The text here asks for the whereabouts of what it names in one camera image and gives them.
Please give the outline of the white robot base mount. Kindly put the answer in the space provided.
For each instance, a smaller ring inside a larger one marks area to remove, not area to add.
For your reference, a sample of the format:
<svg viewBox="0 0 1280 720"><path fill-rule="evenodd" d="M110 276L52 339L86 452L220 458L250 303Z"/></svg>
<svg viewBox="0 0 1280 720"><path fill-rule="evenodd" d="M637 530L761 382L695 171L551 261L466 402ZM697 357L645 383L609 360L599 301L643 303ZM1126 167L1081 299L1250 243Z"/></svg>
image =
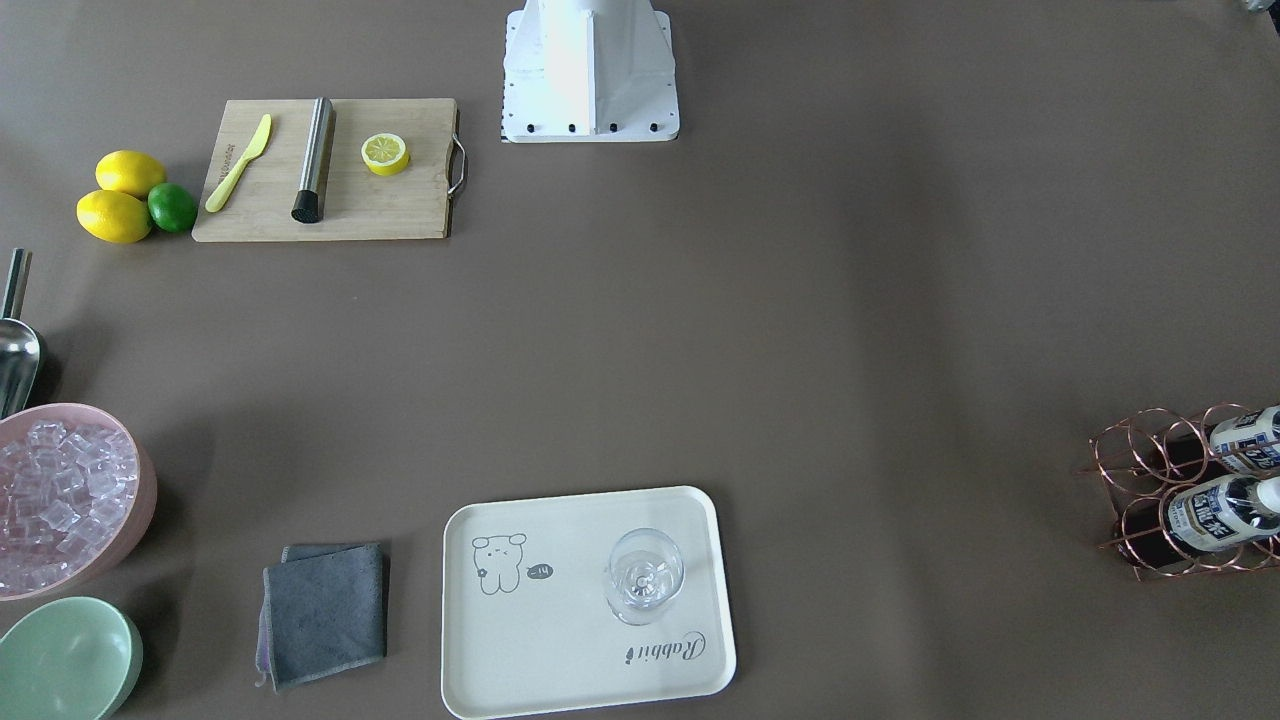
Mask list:
<svg viewBox="0 0 1280 720"><path fill-rule="evenodd" d="M678 137L671 18L652 3L526 1L504 29L504 142Z"/></svg>

